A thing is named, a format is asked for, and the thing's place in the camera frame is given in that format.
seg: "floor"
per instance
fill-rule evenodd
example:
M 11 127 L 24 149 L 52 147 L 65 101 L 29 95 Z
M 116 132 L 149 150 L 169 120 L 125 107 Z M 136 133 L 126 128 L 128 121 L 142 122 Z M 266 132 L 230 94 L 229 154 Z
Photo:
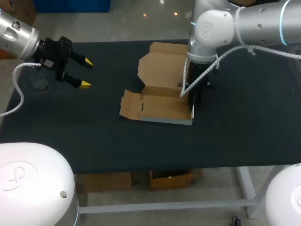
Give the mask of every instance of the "floor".
M 187 39 L 191 7 L 192 0 L 112 0 L 109 13 L 38 14 L 34 27 L 41 38 L 57 40 L 63 35 L 73 42 Z M 0 112 L 5 111 L 13 90 L 12 71 L 21 62 L 0 61 Z M 250 167 L 256 189 L 270 170 L 271 166 Z M 150 192 L 146 187 L 134 186 L 126 192 L 89 194 L 88 205 L 242 198 L 234 169 L 214 168 L 204 172 L 205 178 L 196 180 L 187 189 Z M 91 214 L 82 216 L 81 225 L 229 226 L 232 215 L 242 218 L 244 226 L 269 225 L 264 214 L 260 219 L 249 220 L 245 208 L 239 207 Z

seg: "cardboard box under table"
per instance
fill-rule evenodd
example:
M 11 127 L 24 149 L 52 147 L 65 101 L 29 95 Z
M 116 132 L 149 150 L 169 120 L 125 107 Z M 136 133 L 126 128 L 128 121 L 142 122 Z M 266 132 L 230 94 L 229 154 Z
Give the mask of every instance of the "cardboard box under table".
M 132 120 L 191 125 L 194 108 L 188 95 L 180 98 L 187 45 L 158 43 L 139 60 L 138 76 L 144 82 L 142 93 L 125 90 L 120 115 Z

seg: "robotic arm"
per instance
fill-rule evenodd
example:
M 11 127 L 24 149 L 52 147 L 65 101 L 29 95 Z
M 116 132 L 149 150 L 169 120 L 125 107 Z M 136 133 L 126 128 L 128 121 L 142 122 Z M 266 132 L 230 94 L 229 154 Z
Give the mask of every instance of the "robotic arm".
M 301 42 L 301 1 L 238 8 L 227 0 L 196 0 L 188 58 L 215 60 L 216 48 L 229 44 L 293 45 Z
M 73 51 L 72 42 L 69 39 L 62 36 L 59 41 L 53 41 L 50 38 L 40 40 L 36 29 L 1 10 L 0 48 L 21 59 L 32 57 L 36 63 L 55 71 L 55 78 L 58 81 L 65 81 L 75 88 L 89 88 L 90 86 L 89 83 L 75 79 L 64 71 L 68 58 L 87 68 L 93 67 L 85 56 Z

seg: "silver robot arm segment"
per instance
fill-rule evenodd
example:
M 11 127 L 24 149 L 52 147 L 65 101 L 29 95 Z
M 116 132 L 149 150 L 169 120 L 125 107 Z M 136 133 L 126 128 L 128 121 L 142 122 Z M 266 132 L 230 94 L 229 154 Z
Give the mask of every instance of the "silver robot arm segment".
M 246 45 L 301 43 L 301 1 L 238 9 L 226 0 L 196 0 L 195 7 L 188 58 L 196 63 L 214 61 L 220 46 L 241 44 L 238 36 Z
M 39 41 L 39 31 L 0 9 L 0 48 L 26 59 L 33 55 Z

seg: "table leg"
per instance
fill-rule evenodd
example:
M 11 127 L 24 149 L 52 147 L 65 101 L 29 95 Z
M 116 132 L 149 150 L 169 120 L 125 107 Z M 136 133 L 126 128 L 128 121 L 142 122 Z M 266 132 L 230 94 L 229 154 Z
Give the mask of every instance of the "table leg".
M 272 171 L 269 173 L 268 177 L 264 181 L 263 185 L 261 186 L 259 192 L 255 196 L 256 205 L 249 206 L 247 208 L 247 214 L 250 219 L 258 218 L 264 211 L 265 206 L 265 193 L 268 189 L 268 186 L 272 179 L 281 171 L 283 170 L 284 165 L 274 166 Z

